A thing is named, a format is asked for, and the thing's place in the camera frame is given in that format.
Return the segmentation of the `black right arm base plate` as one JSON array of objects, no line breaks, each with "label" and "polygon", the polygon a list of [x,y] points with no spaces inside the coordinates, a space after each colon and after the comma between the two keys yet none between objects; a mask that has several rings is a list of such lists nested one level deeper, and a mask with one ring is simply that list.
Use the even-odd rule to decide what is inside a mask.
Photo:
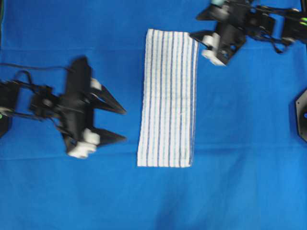
[{"label": "black right arm base plate", "polygon": [[299,94],[295,101],[296,127],[298,135],[307,141],[307,90]]}]

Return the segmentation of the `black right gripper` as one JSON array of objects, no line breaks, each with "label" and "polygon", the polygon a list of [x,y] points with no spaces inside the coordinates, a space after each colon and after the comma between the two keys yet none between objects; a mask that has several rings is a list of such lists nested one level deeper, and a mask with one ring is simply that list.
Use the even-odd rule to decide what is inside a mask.
[{"label": "black right gripper", "polygon": [[225,66],[246,42],[245,21],[247,0],[212,0],[197,14],[197,21],[215,21],[213,31],[189,33],[190,38],[203,44],[202,56],[217,66]]}]

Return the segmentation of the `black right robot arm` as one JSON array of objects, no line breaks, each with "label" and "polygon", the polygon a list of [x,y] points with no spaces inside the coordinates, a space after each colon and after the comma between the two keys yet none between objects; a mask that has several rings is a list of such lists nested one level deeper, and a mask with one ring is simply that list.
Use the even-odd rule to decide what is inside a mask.
[{"label": "black right robot arm", "polygon": [[271,44],[277,54],[296,41],[307,42],[307,13],[295,8],[254,6],[251,0],[213,0],[196,20],[216,22],[214,30],[189,36],[206,47],[202,55],[217,66],[227,65],[248,37]]}]

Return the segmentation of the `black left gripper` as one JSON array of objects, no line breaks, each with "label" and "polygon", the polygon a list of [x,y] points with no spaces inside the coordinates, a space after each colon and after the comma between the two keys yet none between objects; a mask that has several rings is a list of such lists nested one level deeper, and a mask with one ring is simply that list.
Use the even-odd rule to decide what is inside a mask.
[{"label": "black left gripper", "polygon": [[31,98],[29,109],[41,118],[56,118],[66,153],[75,158],[87,158],[97,146],[105,146],[125,141],[126,137],[106,129],[93,129],[94,108],[124,115],[127,111],[103,85],[94,87],[92,68],[87,57],[78,57],[70,65],[65,91],[59,96],[52,89],[43,86]]}]

